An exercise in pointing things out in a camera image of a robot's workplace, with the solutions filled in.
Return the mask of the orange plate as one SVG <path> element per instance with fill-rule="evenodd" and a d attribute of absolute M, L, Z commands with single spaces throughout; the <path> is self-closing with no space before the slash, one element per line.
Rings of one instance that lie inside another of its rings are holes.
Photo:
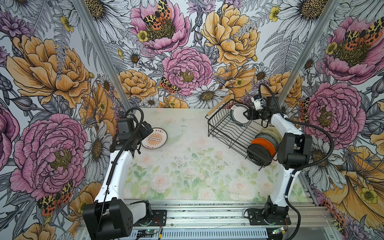
<path fill-rule="evenodd" d="M 277 152 L 277 148 L 273 145 L 272 142 L 265 138 L 255 138 L 252 142 L 252 145 L 257 145 L 258 147 L 265 148 L 271 156 L 273 156 Z"/>

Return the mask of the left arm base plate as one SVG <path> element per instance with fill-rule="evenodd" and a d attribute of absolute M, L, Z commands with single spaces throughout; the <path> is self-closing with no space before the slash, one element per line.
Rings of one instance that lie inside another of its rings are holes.
<path fill-rule="evenodd" d="M 133 210 L 134 227 L 164 227 L 167 222 L 167 210 L 152 210 L 148 215 L 146 210 Z"/>

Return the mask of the rearmost green red rimmed plate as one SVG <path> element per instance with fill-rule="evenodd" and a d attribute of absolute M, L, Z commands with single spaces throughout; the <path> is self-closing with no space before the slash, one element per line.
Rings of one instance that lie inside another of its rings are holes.
<path fill-rule="evenodd" d="M 230 109 L 230 118 L 232 122 L 240 127 L 247 127 L 252 123 L 244 114 L 248 113 L 249 107 L 243 104 L 235 104 Z"/>

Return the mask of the sunburst pattern white plate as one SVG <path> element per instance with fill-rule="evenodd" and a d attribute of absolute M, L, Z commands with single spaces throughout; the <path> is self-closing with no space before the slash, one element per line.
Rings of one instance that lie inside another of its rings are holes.
<path fill-rule="evenodd" d="M 153 128 L 153 132 L 142 140 L 142 147 L 148 150 L 156 150 L 163 147 L 168 139 L 167 132 L 162 128 Z"/>

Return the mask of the right green circuit board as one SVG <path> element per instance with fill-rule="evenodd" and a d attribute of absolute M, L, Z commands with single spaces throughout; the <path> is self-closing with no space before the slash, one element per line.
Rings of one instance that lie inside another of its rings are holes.
<path fill-rule="evenodd" d="M 277 228 L 277 229 L 274 229 L 271 234 L 272 235 L 280 235 L 280 234 L 284 234 L 286 231 L 285 231 L 285 228 L 284 227 L 280 227 L 280 228 Z"/>

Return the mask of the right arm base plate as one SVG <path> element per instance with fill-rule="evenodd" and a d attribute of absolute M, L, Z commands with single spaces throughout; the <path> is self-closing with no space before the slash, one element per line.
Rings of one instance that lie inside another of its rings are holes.
<path fill-rule="evenodd" d="M 272 210 L 249 208 L 244 216 L 251 226 L 291 225 L 288 210 L 288 207 L 277 207 Z"/>

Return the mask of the left green circuit board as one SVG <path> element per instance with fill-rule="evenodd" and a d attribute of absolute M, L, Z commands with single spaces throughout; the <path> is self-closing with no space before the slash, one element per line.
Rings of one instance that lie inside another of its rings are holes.
<path fill-rule="evenodd" d="M 136 238 L 152 238 L 155 235 L 157 235 L 160 231 L 155 231 L 155 230 L 138 230 Z"/>

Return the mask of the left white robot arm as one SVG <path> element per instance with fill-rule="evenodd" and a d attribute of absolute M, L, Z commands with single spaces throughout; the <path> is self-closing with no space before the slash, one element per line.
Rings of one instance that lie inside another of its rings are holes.
<path fill-rule="evenodd" d="M 124 181 L 134 154 L 153 129 L 145 121 L 123 118 L 110 146 L 110 163 L 103 185 L 93 203 L 83 209 L 83 218 L 92 240 L 114 240 L 131 235 L 138 223 L 152 220 L 151 205 L 146 200 L 124 202 Z"/>

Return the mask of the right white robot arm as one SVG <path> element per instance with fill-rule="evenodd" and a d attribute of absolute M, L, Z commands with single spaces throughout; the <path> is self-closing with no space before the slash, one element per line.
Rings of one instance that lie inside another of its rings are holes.
<path fill-rule="evenodd" d="M 262 103 L 261 98 L 252 98 L 252 103 L 255 108 L 243 115 L 248 120 L 262 120 L 272 124 L 282 137 L 277 147 L 274 147 L 271 141 L 261 137 L 256 137 L 247 147 L 250 159 L 261 166 L 269 164 L 276 157 L 283 167 L 283 173 L 279 177 L 280 185 L 272 195 L 268 196 L 265 203 L 264 219 L 285 218 L 289 209 L 293 208 L 288 201 L 293 184 L 300 173 L 299 168 L 309 163 L 312 137 L 304 134 L 286 119 L 275 97 L 268 97 L 265 104 Z"/>

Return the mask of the aluminium mounting rail frame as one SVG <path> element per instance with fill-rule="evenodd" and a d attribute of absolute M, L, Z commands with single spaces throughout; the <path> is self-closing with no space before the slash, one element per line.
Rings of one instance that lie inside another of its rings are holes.
<path fill-rule="evenodd" d="M 300 228 L 316 230 L 336 227 L 327 208 L 320 207 L 314 195 L 307 189 L 300 202 L 292 195 L 291 203 L 301 214 Z M 262 209 L 264 202 L 203 201 L 203 200 L 149 200 L 153 210 L 166 210 L 165 229 L 197 228 L 250 228 L 244 216 L 246 209 Z"/>

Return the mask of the black plate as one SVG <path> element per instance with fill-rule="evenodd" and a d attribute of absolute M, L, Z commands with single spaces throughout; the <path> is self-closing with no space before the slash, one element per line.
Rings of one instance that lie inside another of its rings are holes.
<path fill-rule="evenodd" d="M 257 166 L 266 167 L 271 164 L 270 152 L 261 145 L 251 144 L 247 147 L 248 158 Z"/>

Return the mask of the green circuit board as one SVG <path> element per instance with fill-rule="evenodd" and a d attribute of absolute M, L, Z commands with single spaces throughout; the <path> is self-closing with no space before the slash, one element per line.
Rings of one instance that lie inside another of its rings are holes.
<path fill-rule="evenodd" d="M 277 229 L 274 229 L 271 234 L 272 235 L 280 235 L 280 234 L 284 234 L 286 231 L 285 231 L 285 228 L 284 227 L 280 227 L 280 228 L 277 228 Z"/>
<path fill-rule="evenodd" d="M 155 231 L 155 230 L 138 230 L 136 238 L 152 238 L 155 235 L 157 235 L 160 231 Z"/>

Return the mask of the beige green rimmed plate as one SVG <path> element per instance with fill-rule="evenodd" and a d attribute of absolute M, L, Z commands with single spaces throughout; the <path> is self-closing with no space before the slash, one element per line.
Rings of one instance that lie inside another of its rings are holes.
<path fill-rule="evenodd" d="M 279 131 L 275 127 L 267 127 L 263 128 L 262 130 L 259 131 L 260 134 L 267 134 L 269 135 L 269 139 L 273 139 L 273 144 L 276 146 L 276 148 L 280 145 L 283 137 L 279 133 Z"/>

